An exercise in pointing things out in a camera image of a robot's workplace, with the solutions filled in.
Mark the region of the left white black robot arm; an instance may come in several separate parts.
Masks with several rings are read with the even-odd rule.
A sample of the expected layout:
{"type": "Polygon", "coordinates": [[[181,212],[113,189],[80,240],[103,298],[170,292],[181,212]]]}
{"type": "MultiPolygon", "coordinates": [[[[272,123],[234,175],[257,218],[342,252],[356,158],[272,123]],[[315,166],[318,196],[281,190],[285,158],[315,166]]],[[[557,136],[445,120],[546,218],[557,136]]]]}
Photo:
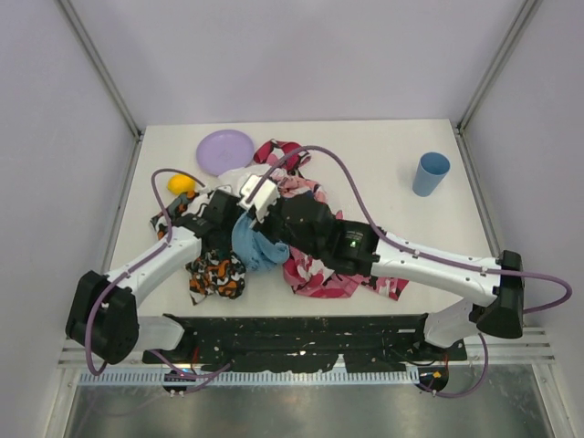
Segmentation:
{"type": "Polygon", "coordinates": [[[217,248],[242,212],[235,196],[216,190],[199,214],[172,219],[170,231],[138,258],[106,274],[88,271],[78,281],[66,335],[82,346],[90,338],[90,352],[110,365],[141,350],[186,358],[195,345],[186,319],[171,314],[141,317],[138,308],[175,271],[217,248]]]}

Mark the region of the light blue cloth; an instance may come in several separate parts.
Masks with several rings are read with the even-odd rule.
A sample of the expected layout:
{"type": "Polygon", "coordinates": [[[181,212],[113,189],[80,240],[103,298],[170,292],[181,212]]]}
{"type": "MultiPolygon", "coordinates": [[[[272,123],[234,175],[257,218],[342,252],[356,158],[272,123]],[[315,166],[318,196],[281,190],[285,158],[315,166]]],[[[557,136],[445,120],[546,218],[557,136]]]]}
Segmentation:
{"type": "Polygon", "coordinates": [[[232,231],[232,248],[247,271],[266,272],[283,265],[289,259],[288,245],[272,243],[251,227],[252,220],[242,214],[232,231]]]}

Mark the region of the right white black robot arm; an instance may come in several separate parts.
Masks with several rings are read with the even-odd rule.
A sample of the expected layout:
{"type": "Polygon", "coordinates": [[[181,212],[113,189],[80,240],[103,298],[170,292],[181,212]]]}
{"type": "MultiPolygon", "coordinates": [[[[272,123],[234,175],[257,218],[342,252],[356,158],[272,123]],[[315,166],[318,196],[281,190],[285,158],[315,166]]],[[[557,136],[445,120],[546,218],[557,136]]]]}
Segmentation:
{"type": "Polygon", "coordinates": [[[523,335],[524,286],[502,273],[494,258],[443,264],[437,252],[403,241],[392,244],[370,224],[338,219],[324,203],[305,195],[253,201],[250,214],[266,238],[314,256],[338,274],[398,277],[460,297],[425,317],[421,340],[426,344],[446,349],[478,333],[500,339],[523,335]]]}

